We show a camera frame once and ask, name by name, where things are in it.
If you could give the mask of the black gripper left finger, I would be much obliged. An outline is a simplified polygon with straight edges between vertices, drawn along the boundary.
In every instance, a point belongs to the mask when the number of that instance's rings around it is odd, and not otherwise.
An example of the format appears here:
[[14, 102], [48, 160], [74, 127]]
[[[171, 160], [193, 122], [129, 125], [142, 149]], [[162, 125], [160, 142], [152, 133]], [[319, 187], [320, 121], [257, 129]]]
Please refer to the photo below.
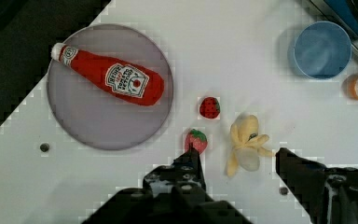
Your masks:
[[161, 165], [139, 189], [122, 189], [83, 224], [252, 224], [226, 201], [206, 192], [200, 154], [191, 148]]

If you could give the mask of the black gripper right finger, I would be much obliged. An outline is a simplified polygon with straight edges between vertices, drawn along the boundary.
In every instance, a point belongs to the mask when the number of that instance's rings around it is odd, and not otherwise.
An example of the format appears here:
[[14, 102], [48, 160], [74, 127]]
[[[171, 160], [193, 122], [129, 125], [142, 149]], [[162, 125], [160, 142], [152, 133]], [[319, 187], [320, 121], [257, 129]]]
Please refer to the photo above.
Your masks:
[[328, 168], [282, 147], [276, 172], [312, 224], [358, 224], [358, 169]]

